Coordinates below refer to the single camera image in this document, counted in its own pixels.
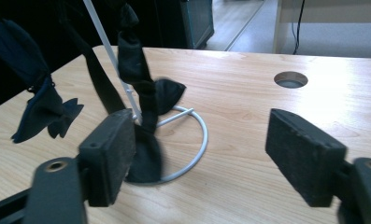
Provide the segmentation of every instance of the wood grain surface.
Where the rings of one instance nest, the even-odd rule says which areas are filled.
[[[112,82],[121,84],[102,47],[94,49]],[[186,175],[167,184],[123,184],[114,205],[87,207],[90,223],[337,223],[330,208],[310,208],[264,151],[271,108],[296,113],[349,148],[347,160],[371,158],[371,59],[252,54],[187,49],[144,49],[154,79],[187,86],[178,105],[194,108],[208,128],[207,151]],[[294,71],[308,83],[286,89],[276,74]],[[34,169],[57,157],[75,157],[78,145],[107,115],[78,57],[53,74],[64,101],[82,112],[65,138],[46,130],[15,145],[26,101],[22,92],[0,106],[0,200],[30,187]],[[167,173],[187,164],[202,140],[185,117],[159,128]]]

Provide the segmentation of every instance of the white rod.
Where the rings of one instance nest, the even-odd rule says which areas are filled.
[[[109,59],[112,62],[112,65],[115,67],[116,74],[118,75],[118,78],[121,81],[121,85],[125,89],[127,98],[130,100],[130,104],[132,105],[132,108],[136,114],[136,117],[139,123],[141,123],[142,122],[141,112],[139,111],[136,101],[133,98],[132,91],[130,90],[129,85],[127,85],[127,83],[121,80],[121,76],[120,76],[119,68],[118,68],[118,60],[115,57],[115,53],[113,52],[112,46],[109,44],[107,34],[104,31],[104,28],[100,22],[100,19],[98,18],[98,15],[97,15],[97,12],[95,11],[93,3],[91,0],[83,0],[83,3],[85,4],[87,10],[89,11],[89,15],[92,18],[94,27],[97,30],[97,33],[99,34],[100,39],[104,44],[104,47],[106,48],[106,52],[109,56]]]
[[[181,118],[181,117],[183,117],[183,116],[185,116],[185,115],[189,115],[189,114],[191,114],[193,112],[193,108],[191,108],[191,109],[187,109],[186,111],[184,111],[184,112],[181,112],[181,113],[179,113],[179,114],[177,114],[177,115],[175,115],[175,116],[173,116],[173,117],[171,117],[171,118],[169,118],[169,119],[165,119],[165,120],[162,120],[162,121],[160,121],[159,123],[158,123],[158,127],[160,127],[160,126],[163,126],[163,125],[165,125],[166,123],[169,123],[169,122],[171,122],[171,121],[173,121],[173,120],[175,120],[175,119],[179,119],[179,118]]]

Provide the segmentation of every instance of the light wood tabletop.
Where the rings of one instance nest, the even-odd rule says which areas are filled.
[[[104,48],[94,49],[128,104]],[[114,205],[87,207],[90,223],[336,223],[330,208],[310,208],[265,153],[271,108],[307,119],[349,148],[347,161],[371,158],[371,59],[255,54],[188,49],[144,49],[152,77],[187,86],[180,106],[194,108],[208,128],[202,159],[182,177],[158,186],[124,183]],[[275,75],[307,77],[298,89],[283,88]],[[13,144],[26,91],[0,105],[0,200],[31,185],[35,168],[58,157],[75,157],[78,145],[107,116],[83,57],[53,74],[64,101],[85,105],[65,138],[46,130]],[[169,174],[199,150],[202,130],[187,116],[161,127]]]

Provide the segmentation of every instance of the black cable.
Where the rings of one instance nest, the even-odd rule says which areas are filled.
[[[295,43],[295,49],[293,50],[293,54],[296,54],[296,51],[298,51],[298,48],[299,48],[299,31],[301,30],[301,20],[302,20],[302,14],[304,13],[304,6],[305,6],[305,0],[302,1],[301,12],[299,13],[298,26],[296,29],[296,43]]]

